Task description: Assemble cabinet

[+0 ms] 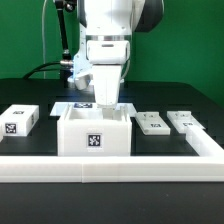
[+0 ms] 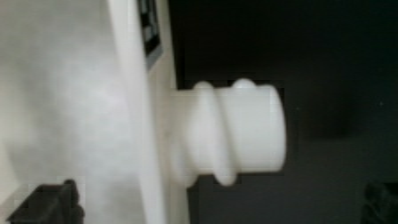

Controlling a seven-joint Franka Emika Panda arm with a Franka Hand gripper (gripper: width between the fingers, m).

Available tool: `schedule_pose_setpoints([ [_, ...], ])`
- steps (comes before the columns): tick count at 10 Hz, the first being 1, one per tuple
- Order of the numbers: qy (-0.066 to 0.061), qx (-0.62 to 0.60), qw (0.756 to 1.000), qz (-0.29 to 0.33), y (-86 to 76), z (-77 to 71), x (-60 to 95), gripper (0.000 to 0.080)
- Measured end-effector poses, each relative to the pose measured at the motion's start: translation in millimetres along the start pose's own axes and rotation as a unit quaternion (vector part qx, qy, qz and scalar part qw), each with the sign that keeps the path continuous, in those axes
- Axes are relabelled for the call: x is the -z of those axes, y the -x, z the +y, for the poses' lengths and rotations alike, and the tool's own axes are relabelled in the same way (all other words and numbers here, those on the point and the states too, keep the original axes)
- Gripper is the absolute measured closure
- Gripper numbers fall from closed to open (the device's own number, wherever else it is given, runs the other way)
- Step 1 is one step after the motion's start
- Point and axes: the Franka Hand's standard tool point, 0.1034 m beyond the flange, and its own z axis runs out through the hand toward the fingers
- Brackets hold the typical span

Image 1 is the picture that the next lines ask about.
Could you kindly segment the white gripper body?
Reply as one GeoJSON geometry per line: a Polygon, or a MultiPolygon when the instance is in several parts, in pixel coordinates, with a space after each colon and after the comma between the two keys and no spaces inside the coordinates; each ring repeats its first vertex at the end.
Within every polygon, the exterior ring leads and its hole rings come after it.
{"type": "Polygon", "coordinates": [[[130,56],[130,43],[87,41],[87,59],[92,65],[95,101],[101,108],[114,108],[118,102],[122,67],[130,56]]]}

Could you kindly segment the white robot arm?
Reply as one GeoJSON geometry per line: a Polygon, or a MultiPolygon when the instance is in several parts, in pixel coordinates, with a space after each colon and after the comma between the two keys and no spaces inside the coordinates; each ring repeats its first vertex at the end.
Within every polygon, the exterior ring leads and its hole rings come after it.
{"type": "Polygon", "coordinates": [[[80,42],[72,75],[76,87],[92,84],[98,107],[114,108],[130,67],[132,34],[151,31],[163,14],[164,0],[78,0],[80,42]]]}

